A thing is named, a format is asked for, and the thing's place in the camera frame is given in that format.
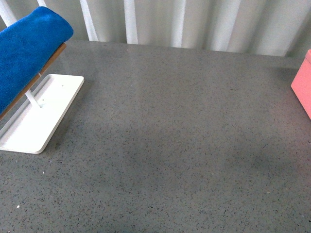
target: wooden bar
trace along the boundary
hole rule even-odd
[[[43,68],[40,70],[40,74],[42,75],[49,66],[56,60],[56,58],[61,54],[61,52],[65,49],[66,44],[61,44],[57,50],[52,54]],[[34,78],[25,86],[25,88],[15,97],[15,99],[10,103],[10,105],[2,112],[0,115],[0,120],[10,111],[10,109],[22,98],[23,95],[34,85],[34,83],[41,77],[41,75],[37,74]]]

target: white metal rod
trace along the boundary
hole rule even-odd
[[[28,90],[25,95],[27,96],[27,98],[29,99],[30,103],[32,104],[33,107],[35,108],[40,108],[40,105],[38,104],[38,102],[35,100],[32,92],[30,90]]]

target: box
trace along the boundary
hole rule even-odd
[[[308,50],[291,86],[311,119],[311,50]]]

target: table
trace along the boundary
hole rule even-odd
[[[40,155],[0,152],[1,232],[310,232],[301,59],[71,40]]]

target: towel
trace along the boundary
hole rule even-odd
[[[69,23],[46,7],[0,32],[0,114],[72,35]]]

